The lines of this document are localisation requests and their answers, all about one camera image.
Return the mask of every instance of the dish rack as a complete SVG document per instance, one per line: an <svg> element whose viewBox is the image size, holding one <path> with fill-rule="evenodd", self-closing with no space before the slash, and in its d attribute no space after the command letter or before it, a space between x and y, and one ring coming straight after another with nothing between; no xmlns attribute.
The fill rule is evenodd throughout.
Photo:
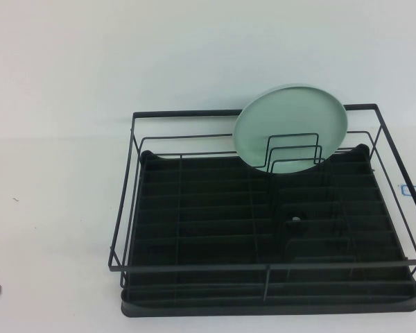
<svg viewBox="0 0 416 333"><path fill-rule="evenodd" d="M147 142L160 142L161 150L169 147L167 142L230 139L230 133L142 135L140 141L135 135L138 119L172 119L168 127L173 127L187 117L234 120L241 110L134 113L108 262L111 271L121 272L122 312L211 316L415 310L416 241L387 173L390 165L380 156L381 133L415 210L416 191L377 105L345 109L375 113L376 135L347 132L364 136L367 144L342 146L325 160L317 133L282 133L268 138L259 166L268 172L248 166L222 145L192 152L183 152L183 146L165 153L145 149ZM294 148L314 151L308 159L313 168L272 173L276 163L293 160L272 159L274 151L293 148L270 148L274 137L287 135L312 136L315 144ZM123 218L125 201L129 207ZM387 202L396 205L398 219ZM404 252L398 224L412 255ZM124 242L119 241L119 250L120 230Z"/></svg>

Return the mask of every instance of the drip tray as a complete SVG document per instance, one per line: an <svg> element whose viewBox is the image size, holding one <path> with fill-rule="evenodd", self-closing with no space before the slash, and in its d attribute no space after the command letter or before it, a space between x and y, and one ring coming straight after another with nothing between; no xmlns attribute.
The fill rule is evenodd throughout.
<svg viewBox="0 0 416 333"><path fill-rule="evenodd" d="M270 269L406 259L369 154L359 145L307 171L275 175L239 157L144 152L128 247L128 265L144 270L124 275L123 313L414 310L416 282L406 266ZM253 269L262 264L268 269ZM182 265L188 269L174 269Z"/></svg>

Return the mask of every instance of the white backdrop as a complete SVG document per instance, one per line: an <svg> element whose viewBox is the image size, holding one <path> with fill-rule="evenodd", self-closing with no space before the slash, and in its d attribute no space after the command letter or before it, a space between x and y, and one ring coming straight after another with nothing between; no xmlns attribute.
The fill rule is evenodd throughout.
<svg viewBox="0 0 416 333"><path fill-rule="evenodd" d="M126 134L135 110L285 83L416 125L416 0L0 0L0 138Z"/></svg>

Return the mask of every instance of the metal wire frame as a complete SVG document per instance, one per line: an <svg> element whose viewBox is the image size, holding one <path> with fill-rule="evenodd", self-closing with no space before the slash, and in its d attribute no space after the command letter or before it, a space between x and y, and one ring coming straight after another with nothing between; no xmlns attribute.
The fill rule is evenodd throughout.
<svg viewBox="0 0 416 333"><path fill-rule="evenodd" d="M347 111L354 111L354 110L374 110L376 112L377 118L379 120L380 126L378 129L378 132L376 134L375 139L372 139L371 134L366 131L348 131L349 134L352 133L359 133L359 134L366 134L370 138L370 141L373 145L372 151L370 153L370 159L373 156L374 153L376 153L376 156L378 157L381 167L383 169L383 172L387 178L388 184L390 185L390 189L392 190L393 196L395 198L395 202L398 205L399 211L401 213L401 216L404 220L404 223L406 225L407 232L410 236L410 239L413 244L413 248L416 251L416 244L415 240L413 238L413 235L411 234L410 228L408 226L408 222L406 221L406 218L404 216L404 213L400 207L399 201L397 200L397 196L394 192L394 189L392 187L390 178L386 172L386 169L381 161L381 157L379 155L379 152L376 148L376 143L378 141L379 135L381 131L384 132L385 137L387 139L388 144L390 145L390 149L396 159L396 162L398 164L399 170L404 177L404 180L410 189L410 194L413 198L413 201L416 205L416 191L413 187L413 183L411 182L410 176L408 175L408 172L404 166L404 163L401 160L401 157L397 151L397 148L391 138L390 132L388 131L388 128L385 124L385 121L383 120L383 117L381 115L381 112L376 104L354 104L354 105L345 105L345 109ZM126 252L128 249L128 240L130 238L130 229L132 224L132 215L134 211L134 206L137 202L135 200L135 194L137 190L137 181L139 177L139 163L141 161L141 148L143 146L143 143L147 139L192 139L197 137L227 137L231 136L232 134L219 134L219 135L185 135L185 136L179 136L179 137L144 137L141 141L140 146L137 144L137 140L135 138L135 120L137 118L158 118L158 117L228 117L228 116L238 116L240 114L241 110L203 110L203 111L165 111L165 112L136 112L133 114L132 117L132 127L131 127L131 135L130 135L130 147L128 151L128 160L126 165L126 171L125 171L125 178L123 181L123 189L122 189L122 195L121 195L121 202L119 205L119 212L117 215L116 220L116 227L114 230L114 235L112 239L112 245L110 247L110 258L108 260L108 266L111 271L119 271L121 272L121 285L123 285L123 280L126 279L126 273L135 272L135 273L160 273L160 272L185 272L185 271L265 271L267 272L266 280L269 281L269 275L271 270L293 270L293 269L338 269L338 268L379 268L379 267L400 267L400 266L415 266L412 273L416 271L416 259L405 259L400 261L389 261L389 262L339 262L339 263L293 263L293 264L233 264L233 265L222 265L222 264L210 264L210 265L190 265L190 266L182 266L182 265L168 265L168 266L126 266ZM267 143L267 153L268 156L268 146L269 146L269 140ZM123 251L123 259L122 262L120 262L119 258L117 257L117 254L115 252L115 245L117 236L119 233L120 228L120 222L121 222L121 213L123 211L123 204L125 200L125 193L126 193L126 187L128 184L128 176L130 171L130 161L132 157L132 145L135 145L136 151L137 151L137 167L136 167L136 174L135 174L135 185L133 189L133 196L132 196L132 202L131 202L131 208L130 208L130 218L128 221L128 232L126 236L125 241L125 248ZM182 156L184 155L221 155L221 154L233 154L235 151L228 151L228 152L204 152L204 153L165 153L165 154L159 154L159 155L176 155L180 156L180 159L182 159ZM133 230L133 236L131 241L134 239L135 230Z"/></svg>
<svg viewBox="0 0 416 333"><path fill-rule="evenodd" d="M268 157L268 149L270 148L270 141L271 139L275 138L275 137L301 137L301 136L308 136L308 135L314 135L316 136L316 143L314 145L308 145L308 146L283 146L283 147L273 147L269 150L270 152L270 157ZM258 166L254 166L254 168L259 169L259 168L266 168L266 172L268 172L268 168L270 167L269 162L271 161L271 155L272 152L278 149L290 149L290 148L315 148L314 150L314 159L313 159L313 163L317 164L316 162L316 156L318 154L318 148L320 148L320 154L319 154L319 160L322 157L322 146L319 145L319 134L317 133L296 133L296 134L278 134L278 135L270 135L268 137L268 140L266 142L266 153L265 153L265 160L264 163L262 165L258 165Z"/></svg>

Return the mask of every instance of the light green plate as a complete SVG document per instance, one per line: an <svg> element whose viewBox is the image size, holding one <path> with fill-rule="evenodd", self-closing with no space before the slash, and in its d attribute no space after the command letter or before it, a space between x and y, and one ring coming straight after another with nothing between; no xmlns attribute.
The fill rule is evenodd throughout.
<svg viewBox="0 0 416 333"><path fill-rule="evenodd" d="M237 153L250 166L291 173L332 155L344 140L347 124L345 108L332 95L307 85L285 85L242 110L233 139Z"/></svg>

